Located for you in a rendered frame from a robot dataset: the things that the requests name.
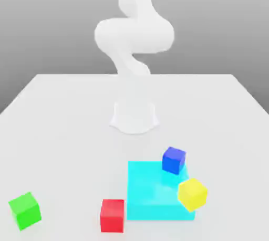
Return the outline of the small blue cube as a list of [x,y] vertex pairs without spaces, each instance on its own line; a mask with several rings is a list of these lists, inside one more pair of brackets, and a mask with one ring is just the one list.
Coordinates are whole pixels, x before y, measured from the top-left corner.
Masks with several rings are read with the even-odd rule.
[[179,175],[185,165],[186,152],[174,147],[168,147],[162,157],[162,169]]

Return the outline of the small yellow cube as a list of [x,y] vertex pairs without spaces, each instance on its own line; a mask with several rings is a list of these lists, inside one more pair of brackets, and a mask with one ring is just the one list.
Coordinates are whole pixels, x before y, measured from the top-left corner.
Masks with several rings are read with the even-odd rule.
[[208,189],[196,178],[188,179],[178,186],[178,200],[189,212],[205,205],[207,195]]

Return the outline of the small red cube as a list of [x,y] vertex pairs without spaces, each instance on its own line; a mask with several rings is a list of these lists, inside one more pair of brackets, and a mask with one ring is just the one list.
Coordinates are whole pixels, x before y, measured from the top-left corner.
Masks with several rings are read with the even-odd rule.
[[100,211],[100,230],[103,233],[123,233],[125,202],[117,199],[103,199]]

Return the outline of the small green cube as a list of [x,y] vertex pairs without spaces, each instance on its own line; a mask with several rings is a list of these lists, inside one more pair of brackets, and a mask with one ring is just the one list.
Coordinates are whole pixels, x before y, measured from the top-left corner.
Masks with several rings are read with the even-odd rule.
[[31,192],[9,201],[8,204],[20,231],[42,220],[39,204]]

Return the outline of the large cyan box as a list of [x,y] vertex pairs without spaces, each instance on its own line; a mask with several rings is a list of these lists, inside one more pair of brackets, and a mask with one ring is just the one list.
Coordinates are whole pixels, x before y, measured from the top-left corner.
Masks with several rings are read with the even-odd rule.
[[195,212],[189,212],[178,200],[178,186],[188,179],[186,166],[175,175],[164,171],[161,161],[129,161],[127,220],[194,220]]

